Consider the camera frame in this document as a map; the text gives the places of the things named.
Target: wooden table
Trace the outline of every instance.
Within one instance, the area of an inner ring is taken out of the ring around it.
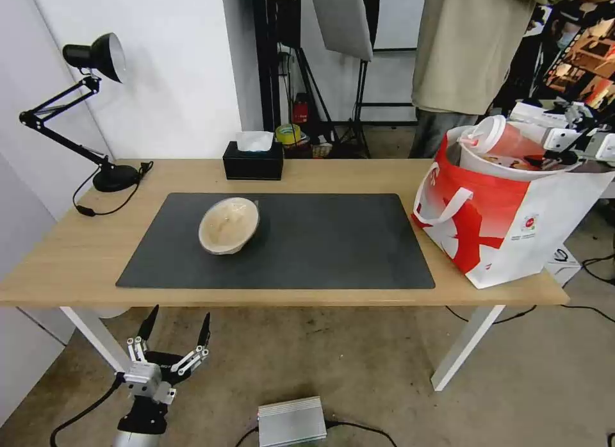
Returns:
[[[137,161],[123,161],[137,164]],[[71,210],[0,284],[0,305],[60,306],[117,370],[130,367],[122,347],[91,312],[97,306],[425,306],[476,305],[457,342],[436,370],[444,388],[505,305],[555,305],[568,301],[551,276],[540,274],[477,290],[427,235],[414,227],[436,283],[428,290],[122,289],[115,282],[172,192],[396,193],[408,215],[431,160],[286,161],[282,181],[227,181],[219,160],[156,160],[139,190],[119,212],[88,218]],[[129,190],[90,190],[81,203],[113,209]]]

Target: black desk mat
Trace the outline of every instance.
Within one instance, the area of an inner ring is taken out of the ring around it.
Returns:
[[[419,289],[434,281],[395,194],[237,194],[259,226],[236,254],[199,243],[199,224],[235,195],[167,196],[116,285],[191,289]]]

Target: tissue box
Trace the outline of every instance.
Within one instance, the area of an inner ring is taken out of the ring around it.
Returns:
[[[237,142],[230,142],[224,155],[226,179],[280,180],[284,166],[282,145],[273,142],[264,152],[240,151]]]

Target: black desk lamp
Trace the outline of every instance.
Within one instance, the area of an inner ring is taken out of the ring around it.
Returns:
[[[68,138],[45,126],[48,120],[62,114],[76,104],[88,99],[99,91],[101,78],[92,71],[97,69],[108,78],[121,83],[125,74],[124,52],[119,39],[113,33],[105,34],[94,40],[92,45],[65,45],[62,49],[64,60],[71,66],[78,68],[84,74],[80,82],[76,83],[62,93],[38,105],[36,108],[22,112],[19,120],[22,124],[51,138],[62,146],[82,155],[99,166],[99,171],[93,179],[94,188],[102,192],[120,191],[141,181],[147,169],[139,172],[129,165],[114,165],[109,162],[109,156],[88,147],[70,141]],[[80,87],[89,89],[85,95],[74,99],[67,104],[50,106],[50,104],[65,97]]]

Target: cup lid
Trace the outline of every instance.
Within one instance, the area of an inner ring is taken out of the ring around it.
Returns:
[[[503,115],[489,116],[469,131],[466,130],[459,142],[477,154],[484,154],[495,146],[505,128],[506,118]]]

